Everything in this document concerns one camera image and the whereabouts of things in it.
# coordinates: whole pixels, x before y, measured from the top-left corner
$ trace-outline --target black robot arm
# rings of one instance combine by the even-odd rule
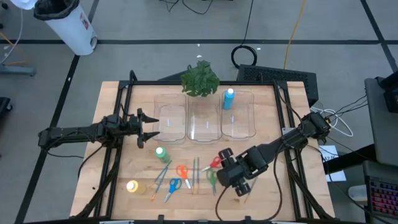
[[[137,145],[143,148],[144,142],[159,134],[159,132],[144,132],[142,122],[153,123],[159,120],[146,116],[142,109],[137,110],[137,116],[134,114],[128,116],[128,121],[123,121],[117,114],[112,114],[104,117],[99,123],[87,127],[47,128],[39,133],[39,146],[49,150],[63,143],[98,141],[108,147],[116,147],[117,138],[136,134]]]
[[[286,149],[302,149],[308,144],[309,137],[325,140],[330,125],[319,113],[310,113],[302,118],[302,123],[289,133],[269,143],[253,146],[233,159],[230,148],[218,153],[223,168],[217,172],[222,186],[235,188],[242,196],[250,192],[246,179],[253,179],[265,172],[277,153]]]

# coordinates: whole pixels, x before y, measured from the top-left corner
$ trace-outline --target white trash can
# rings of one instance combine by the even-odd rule
[[[76,55],[93,53],[97,35],[79,0],[38,0],[34,17],[45,21]]]

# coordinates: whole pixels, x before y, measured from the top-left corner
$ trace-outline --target wooden table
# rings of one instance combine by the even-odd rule
[[[303,83],[290,82],[289,95],[293,108],[300,116],[310,112]],[[98,103],[93,122],[101,121],[103,116],[113,113],[114,100],[116,98],[118,82],[103,82],[99,93]],[[228,86],[219,86],[216,94],[222,94]],[[217,143],[210,145],[195,144],[187,139],[183,144],[168,145],[167,151],[171,155],[173,162],[165,176],[162,186],[154,202],[150,201],[156,185],[147,189],[145,194],[138,195],[129,193],[126,184],[132,180],[138,180],[149,185],[164,168],[154,155],[154,150],[160,143],[151,139],[143,149],[137,147],[136,136],[124,138],[123,152],[116,187],[112,219],[135,219],[153,220],[159,214],[165,215],[166,220],[217,220],[215,215],[215,203],[223,190],[223,186],[217,183],[217,197],[212,195],[211,185],[206,179],[205,172],[200,174],[200,189],[195,190],[192,195],[185,184],[181,189],[172,194],[167,203],[163,203],[164,197],[169,191],[169,181],[173,177],[178,177],[175,167],[179,164],[188,166],[188,176],[192,179],[193,158],[200,157],[200,168],[207,166],[217,155],[218,151],[230,147],[234,155],[249,149],[251,146],[261,143],[271,142],[280,137],[279,119],[275,105],[274,89],[272,86],[234,86],[235,90],[251,91],[254,94],[254,114],[256,135],[248,141],[227,141],[221,138]],[[149,86],[135,85],[132,88],[132,97],[129,112],[134,113],[138,108],[142,108],[148,116],[154,114],[154,97],[164,93],[181,93],[181,86]],[[152,131],[153,124],[145,124],[144,130]],[[317,147],[314,139],[310,140],[312,146]],[[90,155],[99,147],[99,143],[87,145],[85,157]],[[76,194],[72,205],[71,215],[76,215],[88,203],[96,189],[98,188],[101,169],[103,166],[105,150],[100,150],[85,164],[77,184]],[[302,159],[305,168],[308,188],[316,198],[318,203],[326,212],[334,216],[330,194],[323,171],[322,160],[319,152],[310,147],[302,151]],[[277,160],[277,176],[283,192],[282,209],[275,220],[294,220],[294,210],[292,206],[289,180],[283,154]],[[303,197],[297,188],[300,199],[301,214],[304,217]],[[252,219],[265,219],[273,215],[279,204],[279,191],[273,176],[273,164],[270,164],[268,171],[261,174],[257,180],[250,198],[243,203],[245,196],[238,197],[232,188],[224,194],[219,204],[219,214],[224,220],[242,220],[245,215],[250,215]],[[105,213],[108,193],[104,194],[101,214]]]

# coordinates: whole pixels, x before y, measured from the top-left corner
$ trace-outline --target artificial plant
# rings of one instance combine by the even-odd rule
[[[220,84],[220,79],[211,70],[210,63],[203,60],[195,68],[191,65],[184,75],[181,75],[182,91],[188,96],[207,96],[215,93]]]

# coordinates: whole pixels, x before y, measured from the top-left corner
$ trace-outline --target blue bottle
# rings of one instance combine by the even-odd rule
[[[235,92],[233,89],[229,88],[225,91],[224,94],[224,110],[230,110],[232,108],[232,104],[234,103]]]

